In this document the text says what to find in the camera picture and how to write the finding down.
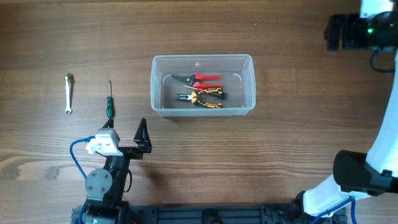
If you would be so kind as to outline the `green handled screwdriver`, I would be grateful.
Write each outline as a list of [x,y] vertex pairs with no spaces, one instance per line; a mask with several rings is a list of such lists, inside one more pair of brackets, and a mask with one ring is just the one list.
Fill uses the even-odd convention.
[[114,110],[114,100],[112,96],[112,83],[109,80],[109,96],[107,97],[107,106],[106,106],[106,114],[108,118],[114,118],[115,110]]

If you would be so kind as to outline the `small silver wrench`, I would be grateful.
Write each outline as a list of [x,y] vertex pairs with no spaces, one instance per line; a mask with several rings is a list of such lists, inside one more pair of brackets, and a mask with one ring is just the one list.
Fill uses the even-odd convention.
[[66,107],[65,113],[71,114],[71,92],[72,92],[72,75],[70,73],[65,75],[65,96],[66,96]]

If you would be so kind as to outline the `orange black pliers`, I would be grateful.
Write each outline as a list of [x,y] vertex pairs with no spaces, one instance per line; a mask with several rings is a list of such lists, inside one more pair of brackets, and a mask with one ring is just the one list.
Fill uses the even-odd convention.
[[194,90],[191,93],[179,93],[175,94],[177,101],[189,102],[196,106],[202,106],[204,108],[222,108],[222,103],[215,103],[208,101],[211,97],[219,100],[226,99],[226,93],[220,87],[207,88],[204,90]]

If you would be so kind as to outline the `red black screwdriver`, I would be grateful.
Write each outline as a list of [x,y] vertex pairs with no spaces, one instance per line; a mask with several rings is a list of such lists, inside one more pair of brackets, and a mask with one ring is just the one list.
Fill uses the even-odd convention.
[[194,87],[192,87],[192,86],[186,86],[186,85],[183,85],[185,88],[189,88],[189,89],[192,89],[192,90],[195,90],[195,91],[199,91],[199,89],[197,89],[197,88],[194,88]]

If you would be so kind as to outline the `red handled cutting pliers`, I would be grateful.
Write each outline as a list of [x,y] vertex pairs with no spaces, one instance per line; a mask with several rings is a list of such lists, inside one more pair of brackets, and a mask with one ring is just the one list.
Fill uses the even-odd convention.
[[222,75],[203,75],[201,73],[195,73],[190,76],[181,75],[171,75],[174,79],[186,84],[187,86],[192,86],[199,90],[204,90],[207,88],[222,88],[222,83],[207,83],[207,81],[220,80]]

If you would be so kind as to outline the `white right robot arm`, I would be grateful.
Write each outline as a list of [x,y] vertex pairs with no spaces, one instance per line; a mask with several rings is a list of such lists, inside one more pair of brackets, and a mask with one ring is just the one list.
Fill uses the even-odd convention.
[[[336,14],[325,29],[328,50],[372,50],[371,65],[377,55],[397,48],[397,11],[385,11],[369,17]],[[330,218],[357,200],[397,193],[397,81],[382,126],[367,153],[341,150],[335,156],[333,172],[313,189],[300,192],[287,210],[290,220],[317,223]]]

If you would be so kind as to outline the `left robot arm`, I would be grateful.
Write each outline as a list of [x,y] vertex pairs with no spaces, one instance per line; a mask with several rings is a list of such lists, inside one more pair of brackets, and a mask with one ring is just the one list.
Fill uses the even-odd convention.
[[130,162],[141,160],[144,154],[152,152],[147,122],[141,119],[133,139],[136,145],[130,147],[119,145],[120,138],[113,124],[114,120],[109,119],[86,146],[88,153],[104,156],[105,163],[103,168],[91,171],[85,178],[86,202],[78,223],[139,222],[129,202],[123,200],[123,194],[129,191],[125,188],[126,181],[132,180]]

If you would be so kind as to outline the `clear plastic container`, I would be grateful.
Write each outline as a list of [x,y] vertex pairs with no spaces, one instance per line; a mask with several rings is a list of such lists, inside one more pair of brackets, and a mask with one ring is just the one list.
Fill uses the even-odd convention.
[[256,105],[256,79],[248,54],[158,55],[150,97],[160,116],[239,116]]

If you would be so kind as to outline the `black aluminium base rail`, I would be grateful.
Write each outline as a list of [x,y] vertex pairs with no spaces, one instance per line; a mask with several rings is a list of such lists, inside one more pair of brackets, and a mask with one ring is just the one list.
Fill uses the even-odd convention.
[[302,216],[291,218],[282,205],[215,206],[215,207],[155,207],[131,206],[127,212],[95,211],[86,208],[72,210],[72,223],[138,223],[138,224],[283,224],[283,223],[348,223],[346,209],[341,208],[330,217]]

